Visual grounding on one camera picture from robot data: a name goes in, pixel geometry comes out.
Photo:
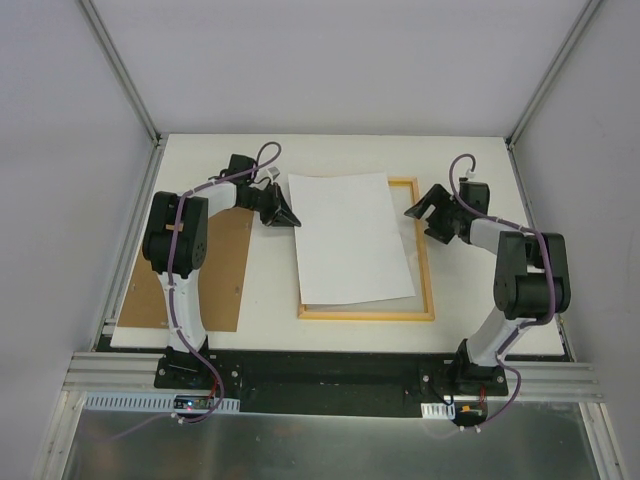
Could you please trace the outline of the yellow photo frame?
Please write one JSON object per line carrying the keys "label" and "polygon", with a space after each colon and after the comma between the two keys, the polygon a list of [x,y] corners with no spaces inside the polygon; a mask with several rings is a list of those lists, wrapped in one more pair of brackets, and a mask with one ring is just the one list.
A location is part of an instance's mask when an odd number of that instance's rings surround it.
{"label": "yellow photo frame", "polygon": [[[415,177],[389,177],[391,186],[409,186],[414,203],[418,200],[420,191]],[[419,249],[421,267],[421,284],[425,311],[423,313],[392,312],[384,310],[386,302],[365,302],[348,305],[307,305],[300,303],[298,318],[301,320],[321,321],[382,321],[382,322],[432,322],[435,320],[435,307],[431,287],[431,277],[428,260],[428,248],[424,239],[420,222],[415,220],[416,240]]]}

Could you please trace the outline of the printed street photo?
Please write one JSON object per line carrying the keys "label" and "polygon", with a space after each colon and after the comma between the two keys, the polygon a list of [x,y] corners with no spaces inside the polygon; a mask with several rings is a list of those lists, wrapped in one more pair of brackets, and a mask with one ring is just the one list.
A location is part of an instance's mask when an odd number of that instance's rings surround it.
{"label": "printed street photo", "polygon": [[291,174],[301,302],[348,305],[407,298],[415,288],[387,174]]}

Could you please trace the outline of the brown cardboard backing board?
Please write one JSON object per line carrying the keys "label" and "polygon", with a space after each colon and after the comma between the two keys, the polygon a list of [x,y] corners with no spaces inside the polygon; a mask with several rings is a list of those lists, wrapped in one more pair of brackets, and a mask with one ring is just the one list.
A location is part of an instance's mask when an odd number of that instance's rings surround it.
{"label": "brown cardboard backing board", "polygon": [[[200,313],[208,332],[237,330],[253,219],[253,212],[233,208],[208,221],[207,254],[199,274]],[[161,284],[142,255],[135,261],[118,325],[168,329]]]}

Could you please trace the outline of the clear acrylic sheet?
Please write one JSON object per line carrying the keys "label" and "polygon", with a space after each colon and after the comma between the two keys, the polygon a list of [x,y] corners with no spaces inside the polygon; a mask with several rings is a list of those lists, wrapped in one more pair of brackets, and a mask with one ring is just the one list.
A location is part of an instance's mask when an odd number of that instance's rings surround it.
{"label": "clear acrylic sheet", "polygon": [[423,313],[425,311],[421,284],[419,249],[416,240],[415,220],[406,217],[404,212],[414,204],[409,186],[391,186],[391,198],[396,214],[402,245],[415,295],[389,300],[384,310],[392,312]]}

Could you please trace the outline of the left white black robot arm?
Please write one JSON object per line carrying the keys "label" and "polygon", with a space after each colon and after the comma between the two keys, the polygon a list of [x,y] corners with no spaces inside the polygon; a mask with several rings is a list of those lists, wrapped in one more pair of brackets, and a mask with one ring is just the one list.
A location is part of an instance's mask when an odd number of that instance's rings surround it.
{"label": "left white black robot arm", "polygon": [[169,320],[168,345],[158,363],[162,380],[176,374],[188,388],[199,389],[214,372],[205,359],[208,334],[198,287],[208,252],[209,220],[240,208],[258,213],[267,227],[301,225],[276,181],[276,160],[233,154],[228,166],[204,183],[180,194],[154,194],[142,253],[161,283]]}

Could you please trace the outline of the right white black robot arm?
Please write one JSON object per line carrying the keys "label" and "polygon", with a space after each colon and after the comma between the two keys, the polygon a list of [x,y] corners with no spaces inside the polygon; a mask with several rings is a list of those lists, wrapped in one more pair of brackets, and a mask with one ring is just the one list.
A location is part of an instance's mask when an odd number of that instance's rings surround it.
{"label": "right white black robot arm", "polygon": [[506,354],[526,331],[551,322],[570,303],[566,244],[558,233],[541,233],[488,215],[489,186],[462,178],[457,194],[436,184],[404,215],[424,219],[425,234],[448,244],[455,237],[495,255],[494,308],[481,327],[461,341],[451,363],[425,382],[438,395],[508,393]]}

